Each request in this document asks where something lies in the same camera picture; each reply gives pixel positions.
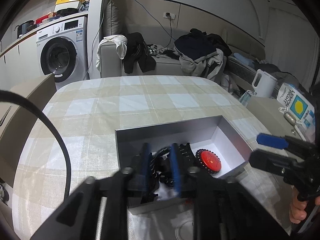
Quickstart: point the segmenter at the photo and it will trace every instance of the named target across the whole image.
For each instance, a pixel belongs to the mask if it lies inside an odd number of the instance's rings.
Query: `red lid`
[[[209,169],[213,171],[221,170],[221,162],[214,153],[210,151],[203,151],[200,154],[200,158]]]

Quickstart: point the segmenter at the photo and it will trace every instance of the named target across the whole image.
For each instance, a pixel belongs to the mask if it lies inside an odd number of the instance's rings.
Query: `open box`
[[[119,167],[128,167],[133,156],[138,155],[144,143],[149,143],[151,152],[172,143],[190,143],[193,154],[198,149],[214,152],[221,161],[221,170],[213,175],[225,179],[235,175],[248,162],[252,149],[223,117],[211,116],[186,121],[151,125],[145,127],[116,130],[116,145]],[[141,205],[139,199],[129,199],[129,210],[133,214],[164,208],[179,199],[154,201]]]

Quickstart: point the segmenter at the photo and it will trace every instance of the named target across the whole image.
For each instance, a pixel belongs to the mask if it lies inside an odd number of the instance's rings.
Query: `checkered tablecloth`
[[[57,91],[44,113],[68,148],[71,191],[88,176],[103,178],[118,170],[115,129],[224,115],[252,149],[258,147],[257,134],[268,132],[220,86],[198,77],[126,76],[75,82]],[[21,239],[29,239],[62,202],[65,168],[58,143],[38,120],[21,154],[13,186],[13,224]],[[290,187],[249,164],[238,179],[290,230]],[[129,239],[141,239],[136,229],[141,219],[146,218],[128,213]]]

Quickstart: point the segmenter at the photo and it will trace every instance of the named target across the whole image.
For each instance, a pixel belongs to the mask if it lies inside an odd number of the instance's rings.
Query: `human hand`
[[[298,194],[299,194],[298,190],[295,187],[293,187],[292,202],[290,203],[289,215],[290,215],[290,221],[295,224],[300,223],[307,217],[307,213],[305,212],[304,209],[306,208],[308,201],[299,201],[297,199]],[[319,206],[320,197],[317,197],[315,202],[316,202],[316,205]]]

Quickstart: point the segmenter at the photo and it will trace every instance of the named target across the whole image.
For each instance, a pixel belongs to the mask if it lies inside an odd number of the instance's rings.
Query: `yellow lemon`
[[[297,100],[297,102],[294,104],[294,109],[298,114],[301,114],[303,111],[303,104],[301,101]]]

